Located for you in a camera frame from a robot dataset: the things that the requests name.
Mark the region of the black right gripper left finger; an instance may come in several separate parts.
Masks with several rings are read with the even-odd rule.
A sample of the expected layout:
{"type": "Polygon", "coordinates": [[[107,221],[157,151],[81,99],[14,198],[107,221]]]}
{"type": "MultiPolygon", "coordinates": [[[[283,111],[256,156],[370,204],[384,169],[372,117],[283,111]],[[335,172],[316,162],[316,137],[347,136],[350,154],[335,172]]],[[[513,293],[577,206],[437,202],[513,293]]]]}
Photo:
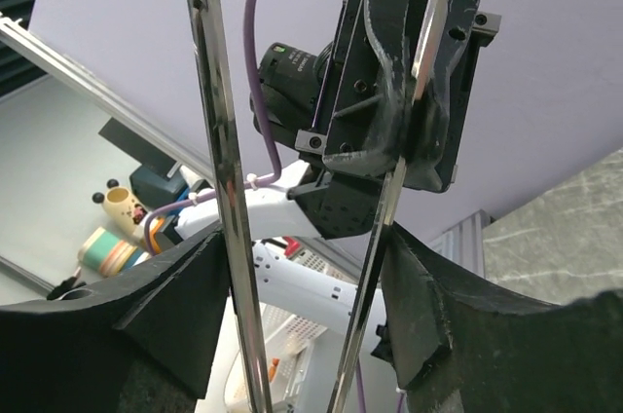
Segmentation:
{"type": "Polygon", "coordinates": [[[54,301],[1,310],[5,412],[192,412],[229,293],[221,228],[54,301]]]}

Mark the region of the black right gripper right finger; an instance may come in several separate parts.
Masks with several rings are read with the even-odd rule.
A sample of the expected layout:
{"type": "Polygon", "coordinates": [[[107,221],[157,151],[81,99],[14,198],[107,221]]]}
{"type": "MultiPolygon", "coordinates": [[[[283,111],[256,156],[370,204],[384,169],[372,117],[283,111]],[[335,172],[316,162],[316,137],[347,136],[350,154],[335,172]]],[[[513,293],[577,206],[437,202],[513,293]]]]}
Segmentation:
{"type": "Polygon", "coordinates": [[[566,305],[516,293],[434,252],[400,225],[381,271],[374,356],[412,412],[618,412],[622,293],[566,305]]]}

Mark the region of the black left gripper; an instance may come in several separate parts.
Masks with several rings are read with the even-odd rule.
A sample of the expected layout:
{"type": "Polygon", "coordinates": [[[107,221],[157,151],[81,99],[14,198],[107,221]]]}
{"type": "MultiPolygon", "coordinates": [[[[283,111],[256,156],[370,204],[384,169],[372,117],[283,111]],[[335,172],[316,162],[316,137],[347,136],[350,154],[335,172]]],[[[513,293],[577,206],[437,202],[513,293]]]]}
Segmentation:
{"type": "Polygon", "coordinates": [[[398,164],[407,188],[454,179],[476,62],[499,19],[481,0],[344,0],[319,98],[297,141],[306,161],[379,180],[398,164]]]}

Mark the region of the steel serving tongs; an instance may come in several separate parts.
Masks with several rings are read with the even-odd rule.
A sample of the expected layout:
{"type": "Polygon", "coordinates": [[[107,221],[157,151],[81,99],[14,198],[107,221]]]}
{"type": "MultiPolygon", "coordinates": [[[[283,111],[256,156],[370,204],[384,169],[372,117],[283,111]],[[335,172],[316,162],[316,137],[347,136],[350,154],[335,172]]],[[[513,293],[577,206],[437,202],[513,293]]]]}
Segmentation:
{"type": "MultiPolygon", "coordinates": [[[[414,85],[410,95],[414,109],[423,97],[432,75],[447,19],[448,4],[449,0],[426,1],[415,54],[410,56],[407,65],[409,80],[414,85]]],[[[258,412],[269,412],[272,409],[272,398],[251,257],[245,198],[247,186],[241,173],[221,0],[188,0],[188,7],[202,109],[214,168],[214,194],[225,231],[237,304],[238,338],[244,358],[245,379],[252,407],[258,412]]],[[[331,412],[341,412],[346,405],[406,172],[407,160],[401,156],[396,166],[384,173],[381,198],[348,322],[337,380],[328,404],[331,412]]]]}

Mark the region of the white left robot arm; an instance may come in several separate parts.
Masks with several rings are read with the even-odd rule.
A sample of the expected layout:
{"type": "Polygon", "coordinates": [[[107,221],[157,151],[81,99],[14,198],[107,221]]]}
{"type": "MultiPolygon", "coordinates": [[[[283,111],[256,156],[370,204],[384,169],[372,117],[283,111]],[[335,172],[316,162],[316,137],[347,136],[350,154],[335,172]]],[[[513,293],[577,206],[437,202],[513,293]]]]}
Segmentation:
{"type": "Polygon", "coordinates": [[[430,79],[408,107],[426,1],[344,0],[321,54],[283,44],[265,52],[258,75],[269,127],[299,158],[274,184],[248,190],[254,240],[368,233],[399,140],[408,142],[407,188],[449,188],[478,55],[498,19],[480,12],[480,0],[449,0],[430,79]]]}

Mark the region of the striped tape rolls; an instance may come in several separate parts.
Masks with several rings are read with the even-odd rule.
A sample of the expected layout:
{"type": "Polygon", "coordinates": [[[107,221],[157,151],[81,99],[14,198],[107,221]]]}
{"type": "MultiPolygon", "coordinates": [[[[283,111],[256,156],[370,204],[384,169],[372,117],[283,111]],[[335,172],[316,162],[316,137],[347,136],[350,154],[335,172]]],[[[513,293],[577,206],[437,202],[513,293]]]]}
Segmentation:
{"type": "Polygon", "coordinates": [[[98,227],[78,251],[78,260],[102,277],[114,277],[151,258],[140,246],[98,227]]]}

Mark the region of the cream mouse ear cup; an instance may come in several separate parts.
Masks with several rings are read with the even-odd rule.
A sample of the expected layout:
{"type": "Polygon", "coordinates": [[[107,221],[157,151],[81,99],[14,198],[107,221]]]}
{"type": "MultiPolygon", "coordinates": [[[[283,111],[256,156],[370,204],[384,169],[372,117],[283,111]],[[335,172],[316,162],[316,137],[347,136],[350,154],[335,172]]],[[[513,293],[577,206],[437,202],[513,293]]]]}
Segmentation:
{"type": "Polygon", "coordinates": [[[139,226],[147,215],[147,209],[128,187],[111,178],[106,182],[105,192],[92,194],[92,201],[100,205],[128,237],[139,240],[139,226]]]}

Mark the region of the white perforated basket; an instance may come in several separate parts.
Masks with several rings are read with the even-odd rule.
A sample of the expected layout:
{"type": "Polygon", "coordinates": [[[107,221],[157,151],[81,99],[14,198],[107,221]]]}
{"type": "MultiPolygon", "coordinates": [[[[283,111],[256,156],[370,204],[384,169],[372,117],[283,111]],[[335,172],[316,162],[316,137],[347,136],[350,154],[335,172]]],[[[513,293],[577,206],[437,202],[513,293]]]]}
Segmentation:
{"type": "Polygon", "coordinates": [[[307,374],[311,346],[325,331],[345,334],[355,286],[310,249],[253,245],[269,382],[275,404],[291,403],[307,374]]]}

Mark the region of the aluminium front rail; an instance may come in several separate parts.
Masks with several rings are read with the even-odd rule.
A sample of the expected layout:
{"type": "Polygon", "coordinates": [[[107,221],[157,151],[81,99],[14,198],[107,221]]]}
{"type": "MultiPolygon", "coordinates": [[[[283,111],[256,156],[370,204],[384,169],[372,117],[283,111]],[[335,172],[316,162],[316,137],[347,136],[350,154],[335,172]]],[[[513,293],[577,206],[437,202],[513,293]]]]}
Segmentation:
{"type": "Polygon", "coordinates": [[[147,120],[128,101],[108,88],[84,66],[52,49],[20,25],[20,21],[1,17],[1,41],[37,67],[76,92],[91,99],[100,109],[142,136],[171,158],[215,183],[208,159],[183,147],[165,130],[147,120]]]}

